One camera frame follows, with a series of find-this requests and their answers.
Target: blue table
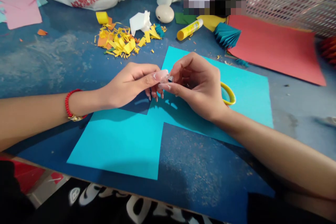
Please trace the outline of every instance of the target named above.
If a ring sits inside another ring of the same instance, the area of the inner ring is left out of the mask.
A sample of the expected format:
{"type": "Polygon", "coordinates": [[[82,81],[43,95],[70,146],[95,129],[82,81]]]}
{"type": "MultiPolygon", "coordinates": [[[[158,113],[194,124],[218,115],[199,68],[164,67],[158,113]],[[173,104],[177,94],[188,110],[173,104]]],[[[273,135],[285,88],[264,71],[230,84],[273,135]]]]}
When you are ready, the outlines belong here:
{"type": "MultiPolygon", "coordinates": [[[[182,11],[181,3],[172,7],[182,11]]],[[[151,12],[151,21],[157,22],[155,8],[156,0],[125,0],[107,12],[114,22],[129,25],[130,17],[146,9],[151,12]]],[[[174,21],[166,25],[168,31],[163,40],[152,40],[139,55],[128,60],[114,58],[93,45],[100,29],[95,12],[52,0],[40,11],[42,24],[11,31],[5,23],[0,24],[0,35],[8,33],[0,40],[0,98],[69,92],[76,88],[97,89],[106,85],[128,62],[161,67],[168,46],[196,50],[212,59],[222,55],[219,61],[233,62],[223,56],[224,51],[206,28],[201,28],[191,40],[177,41],[176,33],[183,25],[174,21]],[[37,35],[40,28],[48,36],[37,35]]],[[[269,79],[275,129],[336,160],[335,129],[314,119],[336,115],[336,71],[322,59],[320,64],[327,87],[256,66],[247,71],[269,79]]],[[[145,99],[142,93],[124,109],[146,114],[148,102],[136,105],[145,99]]],[[[157,181],[67,164],[89,118],[43,132],[6,152],[70,176],[233,223],[246,222],[247,192],[274,195],[277,184],[272,176],[245,149],[169,124],[163,128],[157,181]]]]}

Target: red string bracelet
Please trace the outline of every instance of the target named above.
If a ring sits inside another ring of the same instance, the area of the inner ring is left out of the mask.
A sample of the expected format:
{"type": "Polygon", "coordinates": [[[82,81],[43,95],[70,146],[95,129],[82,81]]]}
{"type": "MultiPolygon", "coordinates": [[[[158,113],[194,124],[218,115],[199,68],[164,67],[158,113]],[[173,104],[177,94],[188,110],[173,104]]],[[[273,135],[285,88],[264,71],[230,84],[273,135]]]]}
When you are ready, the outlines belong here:
{"type": "Polygon", "coordinates": [[[80,120],[82,120],[82,119],[84,119],[85,117],[88,116],[88,115],[85,115],[83,117],[77,117],[74,114],[71,114],[71,112],[70,112],[70,109],[69,109],[69,98],[70,98],[70,95],[72,95],[73,93],[78,92],[78,91],[82,91],[82,90],[80,90],[80,89],[72,90],[70,93],[67,94],[67,96],[65,98],[65,109],[66,109],[66,112],[68,113],[68,116],[69,116],[68,118],[71,121],[80,121],[80,120]]]}

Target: cyan paper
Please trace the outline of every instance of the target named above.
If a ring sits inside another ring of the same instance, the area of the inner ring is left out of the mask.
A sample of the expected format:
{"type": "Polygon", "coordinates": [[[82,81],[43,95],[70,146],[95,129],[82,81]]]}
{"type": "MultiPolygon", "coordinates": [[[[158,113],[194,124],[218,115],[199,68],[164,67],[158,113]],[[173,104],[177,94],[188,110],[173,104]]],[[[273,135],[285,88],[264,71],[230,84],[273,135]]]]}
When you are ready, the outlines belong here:
{"type": "Polygon", "coordinates": [[[155,117],[95,112],[67,163],[157,180],[162,129],[155,117]]]}
{"type": "MultiPolygon", "coordinates": [[[[173,68],[176,61],[189,52],[169,47],[162,69],[173,68]]],[[[267,77],[246,70],[226,65],[206,58],[220,70],[221,81],[228,85],[236,95],[236,104],[231,109],[273,128],[272,109],[267,77]]],[[[165,92],[164,99],[157,103],[154,99],[150,104],[148,117],[157,118],[187,130],[206,135],[220,141],[241,146],[214,124],[198,116],[180,97],[165,92]]]]}

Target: white egg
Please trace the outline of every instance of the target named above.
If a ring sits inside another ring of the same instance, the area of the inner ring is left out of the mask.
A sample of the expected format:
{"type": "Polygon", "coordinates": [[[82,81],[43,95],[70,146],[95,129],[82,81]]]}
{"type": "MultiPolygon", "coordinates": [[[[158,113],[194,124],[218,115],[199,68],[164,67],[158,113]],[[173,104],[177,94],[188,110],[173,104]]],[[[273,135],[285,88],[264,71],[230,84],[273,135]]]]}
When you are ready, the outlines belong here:
{"type": "Polygon", "coordinates": [[[162,23],[170,23],[174,19],[174,11],[169,5],[159,5],[155,15],[162,23]]]}

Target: blue paper fan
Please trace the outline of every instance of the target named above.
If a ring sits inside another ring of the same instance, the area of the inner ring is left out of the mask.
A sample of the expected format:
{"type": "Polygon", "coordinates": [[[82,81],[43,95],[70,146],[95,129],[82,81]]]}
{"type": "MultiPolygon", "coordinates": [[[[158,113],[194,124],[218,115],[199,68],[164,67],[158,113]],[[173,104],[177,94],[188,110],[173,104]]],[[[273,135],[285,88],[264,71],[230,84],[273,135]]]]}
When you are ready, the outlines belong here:
{"type": "Polygon", "coordinates": [[[226,49],[236,46],[241,32],[225,23],[219,23],[214,31],[216,40],[226,49]]]}

